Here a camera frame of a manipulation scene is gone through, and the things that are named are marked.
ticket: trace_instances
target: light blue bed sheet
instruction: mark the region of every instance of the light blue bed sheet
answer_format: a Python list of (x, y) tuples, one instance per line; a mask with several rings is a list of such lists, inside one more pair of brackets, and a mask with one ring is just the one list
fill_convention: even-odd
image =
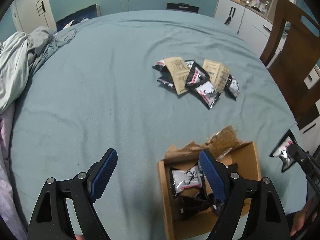
[[(262, 175), (273, 181), (285, 212), (303, 207), (301, 168), (281, 174), (281, 161), (269, 157), (288, 129), (301, 144), (294, 117), (259, 58), (227, 26), (186, 12), (136, 11), (71, 28), (75, 38), (43, 65), (16, 104), (12, 171), (27, 221), (47, 178), (71, 179), (112, 147), (118, 165), (94, 204), (106, 231), (111, 239), (165, 239), (156, 163), (170, 145), (203, 143), (229, 124), (240, 139), (256, 142)], [(223, 62), (240, 84), (237, 100), (223, 93), (209, 111), (192, 94), (178, 97), (151, 68), (164, 57)]]

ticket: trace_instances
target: human hand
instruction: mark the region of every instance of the human hand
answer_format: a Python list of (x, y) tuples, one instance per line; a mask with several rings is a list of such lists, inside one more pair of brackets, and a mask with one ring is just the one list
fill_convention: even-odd
[[(306, 215), (312, 205), (313, 199), (314, 198), (309, 199), (306, 205), (303, 207), (303, 209), (295, 214), (293, 218), (293, 225), (291, 228), (290, 236), (294, 236), (296, 232), (302, 229), (304, 222), (306, 220)], [(317, 215), (318, 215), (317, 212), (314, 212), (312, 214), (312, 218), (311, 218), (312, 222), (316, 219)]]

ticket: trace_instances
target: crumpled blanket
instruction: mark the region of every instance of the crumpled blanket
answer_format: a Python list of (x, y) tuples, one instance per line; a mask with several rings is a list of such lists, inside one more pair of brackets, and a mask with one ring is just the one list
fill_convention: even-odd
[(32, 33), (16, 32), (0, 51), (0, 114), (17, 99), (44, 62), (59, 48), (69, 43), (75, 30), (59, 35), (40, 26)]

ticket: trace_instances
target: door frame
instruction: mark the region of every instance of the door frame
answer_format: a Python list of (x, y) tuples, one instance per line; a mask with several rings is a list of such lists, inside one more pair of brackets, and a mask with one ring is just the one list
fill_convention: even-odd
[[(52, 14), (51, 7), (50, 7), (50, 2), (49, 2), (49, 0), (43, 0), (43, 3), (44, 3), (44, 7), (45, 7), (44, 17), (48, 23), (48, 26), (49, 26), (49, 28), (56, 30), (57, 25), (56, 25), (56, 22), (53, 18), (53, 14)], [(19, 15), (17, 13), (16, 0), (13, 1), (13, 3), (10, 6), (10, 9), (11, 9), (11, 14), (12, 14), (14, 26), (16, 27), (17, 31), (23, 32), (22, 25), (21, 25), (21, 22), (19, 19)]]

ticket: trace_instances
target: wooden chair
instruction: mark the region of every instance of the wooden chair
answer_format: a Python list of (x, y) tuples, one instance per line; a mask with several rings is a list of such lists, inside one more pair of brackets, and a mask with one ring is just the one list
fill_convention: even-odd
[(320, 38), (301, 22), (301, 16), (320, 32), (320, 26), (299, 7), (288, 0), (278, 0), (272, 31), (260, 57), (267, 66), (275, 55), (286, 21), (290, 22), (283, 50), (268, 70), (296, 120), (320, 99), (320, 82), (306, 93), (301, 92), (305, 78), (320, 58)]

